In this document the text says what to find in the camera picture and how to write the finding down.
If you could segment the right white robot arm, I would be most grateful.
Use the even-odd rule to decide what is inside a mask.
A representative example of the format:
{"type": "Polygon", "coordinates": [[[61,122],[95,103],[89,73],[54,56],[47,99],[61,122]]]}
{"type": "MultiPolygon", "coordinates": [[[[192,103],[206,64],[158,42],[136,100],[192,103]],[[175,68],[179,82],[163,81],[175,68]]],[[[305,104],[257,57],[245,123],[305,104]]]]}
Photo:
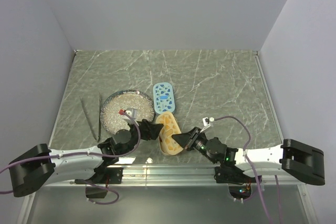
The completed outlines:
{"type": "Polygon", "coordinates": [[[326,183],[324,152],[296,140],[285,139],[274,147],[244,150],[228,147],[217,137],[208,139],[197,127],[172,138],[186,151],[196,150],[216,164],[214,179],[218,184],[255,183],[259,177],[274,175],[315,186],[326,183]]]}

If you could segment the blue patterned lid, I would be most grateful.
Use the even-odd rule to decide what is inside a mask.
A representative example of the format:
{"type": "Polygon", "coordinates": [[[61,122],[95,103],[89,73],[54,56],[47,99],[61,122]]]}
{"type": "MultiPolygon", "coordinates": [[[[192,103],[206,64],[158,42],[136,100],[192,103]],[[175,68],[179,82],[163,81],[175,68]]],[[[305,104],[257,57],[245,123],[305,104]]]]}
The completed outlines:
{"type": "Polygon", "coordinates": [[[153,101],[156,114],[175,111],[173,87],[168,82],[156,83],[153,86],[153,101]]]}

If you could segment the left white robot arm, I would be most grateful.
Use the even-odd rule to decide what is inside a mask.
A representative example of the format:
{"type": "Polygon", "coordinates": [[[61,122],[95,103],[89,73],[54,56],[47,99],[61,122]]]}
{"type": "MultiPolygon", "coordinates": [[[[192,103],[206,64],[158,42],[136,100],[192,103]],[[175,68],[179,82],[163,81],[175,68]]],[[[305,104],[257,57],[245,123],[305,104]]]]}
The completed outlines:
{"type": "Polygon", "coordinates": [[[38,144],[9,164],[14,197],[24,197],[49,185],[67,180],[103,183],[108,167],[134,152],[141,140],[156,140],[163,124],[143,119],[119,130],[100,144],[80,150],[49,149],[38,144]]]}

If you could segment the blue lunch box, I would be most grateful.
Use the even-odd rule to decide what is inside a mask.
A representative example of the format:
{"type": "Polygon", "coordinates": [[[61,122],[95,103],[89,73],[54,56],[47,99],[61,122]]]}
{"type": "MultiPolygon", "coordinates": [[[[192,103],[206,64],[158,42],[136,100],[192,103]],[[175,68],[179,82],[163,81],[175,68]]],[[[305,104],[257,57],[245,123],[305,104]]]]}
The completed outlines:
{"type": "Polygon", "coordinates": [[[160,106],[160,107],[154,107],[154,111],[155,111],[155,114],[157,115],[160,115],[160,114],[163,114],[165,112],[170,112],[170,113],[174,113],[175,111],[175,107],[174,106],[160,106]]]}

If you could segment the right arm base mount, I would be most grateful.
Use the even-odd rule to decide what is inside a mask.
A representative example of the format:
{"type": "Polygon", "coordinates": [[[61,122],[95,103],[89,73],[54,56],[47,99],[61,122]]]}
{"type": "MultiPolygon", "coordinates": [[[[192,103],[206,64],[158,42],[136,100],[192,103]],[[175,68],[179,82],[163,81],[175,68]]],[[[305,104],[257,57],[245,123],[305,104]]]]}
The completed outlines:
{"type": "Polygon", "coordinates": [[[244,201],[254,195],[251,185],[256,183],[256,178],[245,175],[238,168],[217,166],[214,179],[217,184],[228,185],[229,194],[234,200],[244,201]]]}

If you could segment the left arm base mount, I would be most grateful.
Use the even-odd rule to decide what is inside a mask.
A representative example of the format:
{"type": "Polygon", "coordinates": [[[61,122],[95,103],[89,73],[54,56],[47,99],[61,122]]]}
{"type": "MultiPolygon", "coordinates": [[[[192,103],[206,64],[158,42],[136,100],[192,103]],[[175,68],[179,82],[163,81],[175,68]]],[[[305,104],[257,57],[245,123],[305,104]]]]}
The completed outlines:
{"type": "Polygon", "coordinates": [[[96,205],[111,205],[116,203],[120,195],[110,187],[110,185],[121,184],[123,176],[123,168],[121,167],[108,167],[102,173],[94,174],[91,178],[75,179],[76,185],[85,185],[85,195],[87,201],[96,205]],[[115,194],[115,199],[110,202],[103,202],[108,193],[115,194]]]}

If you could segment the beige lunch box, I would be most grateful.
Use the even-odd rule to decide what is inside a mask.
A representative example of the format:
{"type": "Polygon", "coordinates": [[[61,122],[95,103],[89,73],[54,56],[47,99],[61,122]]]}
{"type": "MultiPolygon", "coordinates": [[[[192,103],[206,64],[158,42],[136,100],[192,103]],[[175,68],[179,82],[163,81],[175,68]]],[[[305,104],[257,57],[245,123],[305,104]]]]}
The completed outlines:
{"type": "Polygon", "coordinates": [[[159,140],[159,147],[163,155],[165,156],[174,156],[183,151],[175,141],[166,141],[159,140]]]}

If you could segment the beige patterned lid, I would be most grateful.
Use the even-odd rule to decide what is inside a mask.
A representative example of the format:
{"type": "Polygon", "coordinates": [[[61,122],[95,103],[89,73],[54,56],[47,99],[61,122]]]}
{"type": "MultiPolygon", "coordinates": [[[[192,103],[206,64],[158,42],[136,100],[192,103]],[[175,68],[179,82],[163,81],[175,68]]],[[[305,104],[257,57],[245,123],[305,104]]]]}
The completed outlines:
{"type": "Polygon", "coordinates": [[[166,141],[167,143],[169,141],[174,141],[172,138],[173,134],[181,134],[181,130],[179,128],[179,125],[174,117],[174,115],[170,112],[165,112],[163,114],[160,114],[155,122],[162,123],[163,128],[159,134],[159,140],[166,141]]]}

